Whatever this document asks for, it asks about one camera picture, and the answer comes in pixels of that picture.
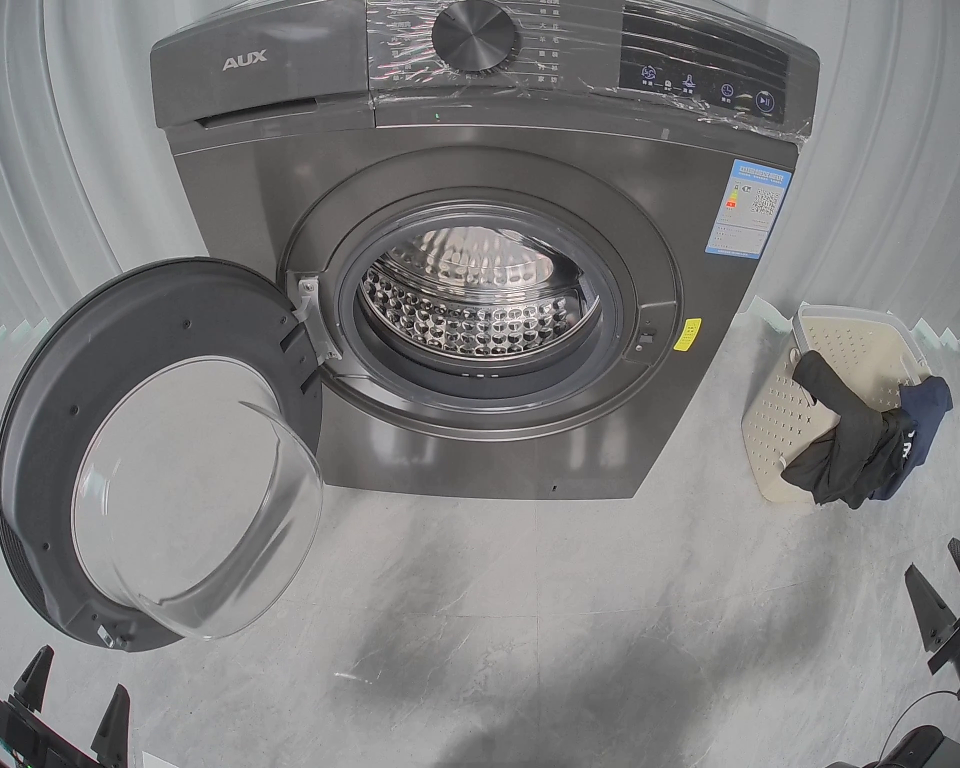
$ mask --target marble floor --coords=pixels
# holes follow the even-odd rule
[[[960,418],[889,502],[770,504],[739,423],[779,344],[738,317],[630,500],[328,489],[294,584],[225,640],[82,646],[4,572],[0,684],[51,643],[44,716],[85,747],[123,683],[138,765],[142,751],[180,768],[874,760],[907,704],[957,686],[927,672],[902,574],[916,563],[960,609]],[[927,351],[960,392],[960,354]],[[922,722],[960,737],[960,706],[928,699],[898,733]]]

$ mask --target yellow warning sticker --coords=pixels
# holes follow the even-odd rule
[[[703,318],[687,318],[684,323],[684,332],[680,334],[680,338],[677,339],[673,349],[677,352],[686,352],[690,349],[693,346],[693,340],[700,333],[700,325],[703,321]]]

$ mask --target energy label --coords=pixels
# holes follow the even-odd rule
[[[779,168],[735,160],[707,253],[760,258],[792,176]]]

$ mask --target washing machine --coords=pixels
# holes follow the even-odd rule
[[[720,3],[280,0],[151,72],[209,258],[74,307],[0,444],[21,591],[125,650],[255,620],[323,482],[633,495],[763,255],[819,62]]]

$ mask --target cable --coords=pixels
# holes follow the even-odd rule
[[[883,768],[883,766],[887,766],[887,765],[889,766],[899,765],[898,763],[890,762],[889,760],[887,762],[880,762],[881,760],[883,760],[883,754],[887,751],[887,744],[890,743],[890,737],[893,736],[894,731],[897,729],[897,726],[900,724],[900,720],[906,717],[907,712],[909,712],[915,705],[919,704],[924,699],[930,696],[936,696],[938,693],[948,693],[954,699],[956,699],[957,701],[960,701],[960,691],[958,690],[931,690],[929,693],[925,693],[923,696],[917,699],[917,701],[915,701],[913,704],[911,704],[909,707],[907,707],[903,711],[903,714],[900,717],[898,717],[897,722],[894,723],[894,727],[891,728],[890,732],[887,734],[887,740],[883,742],[883,746],[880,748],[880,757],[876,759],[877,760],[876,768]]]

